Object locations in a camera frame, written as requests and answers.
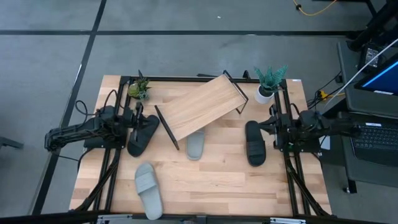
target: monitor screen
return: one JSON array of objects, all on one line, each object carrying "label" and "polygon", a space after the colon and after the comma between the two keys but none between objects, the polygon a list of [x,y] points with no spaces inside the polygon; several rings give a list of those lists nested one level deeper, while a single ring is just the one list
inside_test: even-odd
[{"label": "monitor screen", "polygon": [[356,87],[376,93],[398,95],[398,59],[392,59],[376,73],[361,80]]}]

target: concrete floor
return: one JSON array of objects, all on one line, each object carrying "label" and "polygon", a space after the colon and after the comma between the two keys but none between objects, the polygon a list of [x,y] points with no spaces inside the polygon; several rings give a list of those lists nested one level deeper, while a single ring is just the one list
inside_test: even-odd
[{"label": "concrete floor", "polygon": [[[299,1],[305,11],[323,8],[321,1]],[[100,0],[24,0],[0,2],[0,29],[91,30]],[[380,1],[375,7],[380,8]],[[108,0],[100,30],[356,30],[371,15],[364,3],[337,2],[317,17],[295,10],[292,1],[144,1]],[[25,143],[23,150],[0,151],[0,217],[29,212],[47,151],[45,133],[58,126],[78,71],[88,36],[0,35],[0,135]],[[337,37],[276,36],[97,36],[78,99],[92,110],[102,76],[217,75],[234,77],[253,66],[288,65],[287,78],[303,80],[307,99],[339,71]],[[326,91],[337,87],[332,83]],[[83,117],[73,113],[71,123]],[[82,143],[62,155],[78,158]],[[398,189],[358,184],[359,194],[341,191],[345,172],[324,166],[333,213],[339,217],[397,223]],[[58,160],[44,213],[65,212],[76,179],[76,162]]]}]

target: green plant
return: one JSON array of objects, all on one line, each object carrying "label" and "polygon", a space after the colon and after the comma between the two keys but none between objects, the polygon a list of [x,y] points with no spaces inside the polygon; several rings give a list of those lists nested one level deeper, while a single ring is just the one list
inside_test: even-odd
[{"label": "green plant", "polygon": [[266,92],[277,92],[278,85],[285,76],[287,65],[278,69],[276,72],[272,71],[272,67],[268,67],[267,73],[264,75],[258,68],[254,67],[257,76],[259,77],[260,85]]},{"label": "green plant", "polygon": [[149,99],[149,94],[147,92],[150,87],[148,87],[149,81],[147,78],[137,79],[134,84],[130,85],[129,90],[127,91],[129,96],[133,98],[139,98],[140,100]]}]

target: wooden tabletop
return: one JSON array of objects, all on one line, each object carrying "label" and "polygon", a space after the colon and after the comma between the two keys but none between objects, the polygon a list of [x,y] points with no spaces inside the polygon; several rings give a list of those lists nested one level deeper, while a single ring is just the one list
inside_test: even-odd
[{"label": "wooden tabletop", "polygon": [[159,107],[177,141],[187,137],[226,113],[243,105],[246,100],[226,75],[192,88]]},{"label": "wooden tabletop", "polygon": [[[120,76],[104,76],[96,108],[102,107],[111,90],[118,89],[119,80]],[[168,103],[203,84],[150,82],[150,100],[144,102],[144,114],[156,115],[154,105]],[[205,126],[205,148],[199,161],[187,159],[185,139],[178,142],[181,150],[176,150],[161,124],[140,157],[134,158],[127,150],[122,150],[111,211],[144,213],[136,193],[134,173],[140,164],[149,161],[155,167],[159,181],[164,214],[292,215],[283,155],[272,147],[274,137],[262,131],[267,151],[263,165],[252,167],[246,158],[244,125],[249,120],[268,119],[273,102],[267,105],[256,102],[254,94],[258,84],[238,85],[248,96],[248,104],[241,115],[234,110]],[[287,80],[287,86],[290,102],[299,110],[307,109],[301,81]],[[109,104],[114,101],[111,96]],[[130,107],[134,106],[135,100],[132,100]],[[79,206],[93,190],[100,175],[103,154],[104,149],[94,149],[83,158],[70,208]],[[301,153],[300,156],[306,186],[322,208],[331,212],[319,162],[311,154]],[[296,186],[299,210],[303,212],[299,192]],[[101,198],[101,208],[106,193],[107,186]]]}]

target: black keyboard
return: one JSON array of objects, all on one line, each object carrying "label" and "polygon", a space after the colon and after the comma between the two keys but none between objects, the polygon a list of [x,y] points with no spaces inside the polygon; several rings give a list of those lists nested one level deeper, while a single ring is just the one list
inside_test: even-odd
[{"label": "black keyboard", "polygon": [[363,123],[361,134],[351,138],[358,159],[384,166],[398,166],[398,125]]}]

